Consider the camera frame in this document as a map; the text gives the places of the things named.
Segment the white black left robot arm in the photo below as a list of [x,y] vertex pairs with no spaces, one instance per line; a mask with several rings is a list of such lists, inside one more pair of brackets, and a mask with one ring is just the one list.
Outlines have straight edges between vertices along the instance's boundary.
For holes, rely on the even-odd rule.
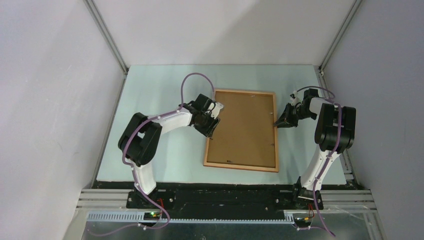
[[152,160],[162,135],[182,127],[194,127],[206,138],[212,137],[220,122],[219,113],[224,105],[203,94],[196,100],[182,103],[177,109],[148,117],[135,113],[118,141],[122,162],[131,167],[135,187],[141,193],[138,201],[145,208],[158,202],[157,186]]

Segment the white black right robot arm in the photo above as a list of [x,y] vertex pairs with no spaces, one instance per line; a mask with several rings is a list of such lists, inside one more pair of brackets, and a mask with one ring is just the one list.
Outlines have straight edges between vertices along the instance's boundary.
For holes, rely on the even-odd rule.
[[346,149],[352,147],[355,139],[356,108],[335,102],[331,91],[330,97],[321,97],[319,89],[318,86],[307,86],[295,90],[290,95],[291,101],[273,124],[277,128],[295,128],[300,120],[316,121],[314,155],[306,171],[293,185],[290,196],[291,204],[297,209],[304,209],[311,201],[318,199],[330,166]]

